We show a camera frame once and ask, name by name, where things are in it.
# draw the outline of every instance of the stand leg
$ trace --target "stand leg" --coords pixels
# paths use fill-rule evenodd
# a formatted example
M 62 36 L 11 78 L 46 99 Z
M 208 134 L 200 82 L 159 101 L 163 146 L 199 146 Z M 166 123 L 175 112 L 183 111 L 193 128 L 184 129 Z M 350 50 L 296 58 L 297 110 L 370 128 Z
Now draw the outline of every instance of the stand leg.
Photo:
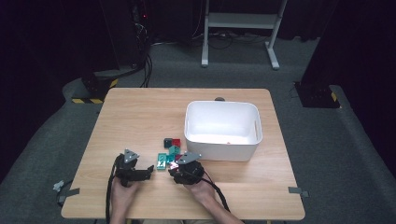
M 207 67 L 209 65 L 209 47 L 207 43 L 207 38 L 209 36 L 209 0 L 206 0 L 206 8 L 205 8 L 205 28 L 204 28 L 204 44 L 202 45 L 202 67 Z
M 274 30 L 271 34 L 270 42 L 265 42 L 265 48 L 267 49 L 268 56 L 270 57 L 271 65 L 274 70 L 279 69 L 279 63 L 277 62 L 277 58 L 276 58 L 275 52 L 274 52 L 274 43 L 276 40 L 277 32 L 279 31 L 280 23 L 282 22 L 283 12 L 285 11 L 285 7 L 286 7 L 287 3 L 288 3 L 288 0 L 282 1 L 282 4 L 280 5 L 280 9 L 277 13 Z

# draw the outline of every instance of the yellow black hazard tape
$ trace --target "yellow black hazard tape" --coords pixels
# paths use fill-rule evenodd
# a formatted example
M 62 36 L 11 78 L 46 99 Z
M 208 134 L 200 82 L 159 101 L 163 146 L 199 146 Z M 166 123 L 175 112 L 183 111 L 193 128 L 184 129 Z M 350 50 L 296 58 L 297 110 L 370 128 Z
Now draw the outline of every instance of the yellow black hazard tape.
M 119 82 L 118 79 L 114 79 L 113 81 L 111 81 L 111 83 L 108 86 L 107 90 L 102 89 L 103 94 L 99 94 L 100 97 L 90 97 L 89 94 L 85 94 L 84 96 L 79 96 L 79 97 L 72 97 L 72 102 L 74 104 L 102 104 L 105 101 L 106 98 L 106 94 L 107 92 L 112 89 L 115 88 L 117 83 Z
M 75 104 L 102 104 L 105 99 L 95 99 L 95 98 L 74 98 L 72 102 Z

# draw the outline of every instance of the red block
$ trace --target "red block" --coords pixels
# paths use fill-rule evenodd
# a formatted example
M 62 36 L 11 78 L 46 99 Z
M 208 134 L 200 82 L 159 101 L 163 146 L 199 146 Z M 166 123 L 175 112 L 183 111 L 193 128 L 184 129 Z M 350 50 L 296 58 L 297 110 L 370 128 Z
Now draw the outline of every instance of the red block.
M 172 146 L 180 147 L 180 139 L 178 138 L 172 139 Z
M 180 155 L 180 154 L 175 155 L 175 161 L 178 161 L 178 159 L 180 159 L 181 156 L 183 156 L 183 155 Z

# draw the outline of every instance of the white metal stand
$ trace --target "white metal stand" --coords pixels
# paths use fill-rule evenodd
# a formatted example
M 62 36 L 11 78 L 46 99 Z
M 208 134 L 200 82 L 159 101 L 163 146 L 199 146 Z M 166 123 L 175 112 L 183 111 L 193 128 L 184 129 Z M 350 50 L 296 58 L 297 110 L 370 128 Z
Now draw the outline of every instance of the white metal stand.
M 262 14 L 240 14 L 240 13 L 209 13 L 209 0 L 206 0 L 205 7 L 205 29 L 204 29 L 204 44 L 202 49 L 202 67 L 209 65 L 208 54 L 208 36 L 209 27 L 229 27 L 229 28 L 254 28 L 254 29 L 272 29 L 271 38 L 269 42 L 265 42 L 265 48 L 271 60 L 273 69 L 279 69 L 279 63 L 274 52 L 274 43 L 276 35 L 282 21 L 283 12 L 288 0 L 282 0 L 280 9 L 277 14 L 262 15 Z

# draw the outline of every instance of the wooden table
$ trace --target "wooden table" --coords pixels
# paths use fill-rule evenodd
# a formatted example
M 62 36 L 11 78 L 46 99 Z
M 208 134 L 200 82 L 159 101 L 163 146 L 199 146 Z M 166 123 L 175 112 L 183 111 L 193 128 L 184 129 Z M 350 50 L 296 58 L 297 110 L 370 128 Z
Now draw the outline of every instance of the wooden table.
M 221 188 L 237 217 L 300 220 L 304 207 L 276 112 L 268 90 L 258 89 L 122 89 L 110 90 L 93 129 L 62 215 L 105 218 L 106 186 L 115 158 L 128 147 L 140 155 L 136 169 L 156 165 L 167 152 L 163 139 L 180 138 L 186 150 L 184 119 L 188 103 L 214 100 L 248 102 L 258 107 L 263 140 L 247 162 L 201 161 Z M 137 193 L 128 218 L 209 219 L 211 216 L 167 171 L 154 170 Z

